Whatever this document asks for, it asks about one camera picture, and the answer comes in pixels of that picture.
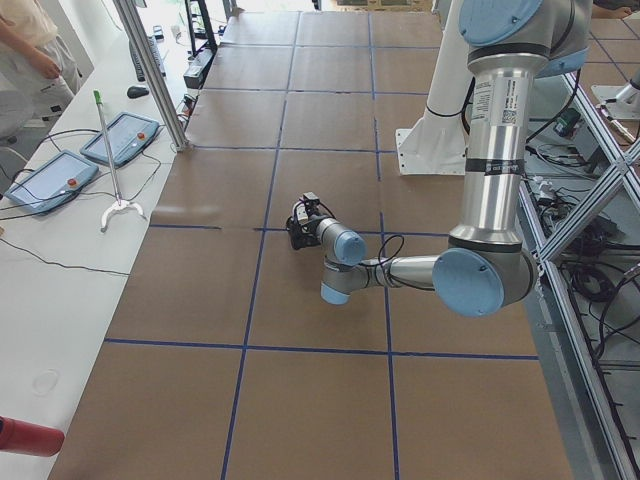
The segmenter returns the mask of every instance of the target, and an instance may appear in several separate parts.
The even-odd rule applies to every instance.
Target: white table
[[[129,57],[126,36],[114,42],[107,58],[78,92],[53,129],[100,129],[93,90],[99,90],[107,119],[129,111],[157,119],[160,113],[151,95],[131,100],[129,86],[138,84]],[[187,68],[184,47],[168,35],[160,44],[165,56],[167,86],[174,104],[187,93],[182,74]],[[63,135],[55,138],[60,148],[78,152],[91,138]],[[57,150],[45,142],[29,162],[35,168]],[[166,130],[146,154],[161,163],[155,176],[136,201],[150,216],[169,174],[175,152]],[[139,156],[118,170],[123,196],[134,195],[158,162]],[[100,167],[101,172],[108,169]],[[83,190],[113,192],[105,175]],[[67,265],[128,273],[148,226],[134,210],[113,216],[106,233],[100,217],[114,202],[108,195],[80,196],[45,216],[0,220],[8,242],[31,250],[50,261]],[[11,203],[4,199],[0,208]],[[4,210],[0,218],[24,213]],[[102,344],[126,276],[46,265],[24,252],[0,243],[0,415],[47,425],[66,431]],[[55,457],[39,458],[0,452],[0,478],[41,480],[47,477]]]

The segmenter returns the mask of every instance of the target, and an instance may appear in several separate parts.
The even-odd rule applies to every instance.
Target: blue device
[[[96,164],[63,150],[4,196],[30,213],[46,213],[77,195],[97,172]]]
[[[109,122],[109,144],[116,168],[135,158],[153,140],[159,127],[155,120],[129,112],[122,112]],[[95,162],[109,164],[102,133],[89,140],[80,153]]]

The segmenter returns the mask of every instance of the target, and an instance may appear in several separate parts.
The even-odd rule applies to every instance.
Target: red cup
[[[62,448],[64,433],[12,418],[0,417],[0,450],[50,457]]]

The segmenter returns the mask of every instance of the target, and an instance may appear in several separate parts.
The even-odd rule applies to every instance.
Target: industrial robot
[[[456,3],[475,89],[462,213],[449,248],[364,260],[363,239],[306,193],[286,227],[294,249],[322,246],[321,295],[331,304],[345,304],[363,288],[408,286],[434,290],[451,310],[477,317],[523,299],[535,284],[535,260],[515,230],[529,93],[537,76],[585,62],[592,0],[454,0],[452,8]]]

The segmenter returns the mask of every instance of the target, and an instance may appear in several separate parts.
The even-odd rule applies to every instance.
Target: person's arm
[[[60,76],[60,68],[56,62],[14,33],[2,17],[0,17],[0,42],[26,58],[43,77],[54,79]]]
[[[609,10],[608,8],[593,6],[591,11],[591,18],[625,18],[633,13],[633,10],[629,7],[620,7],[615,10]]]

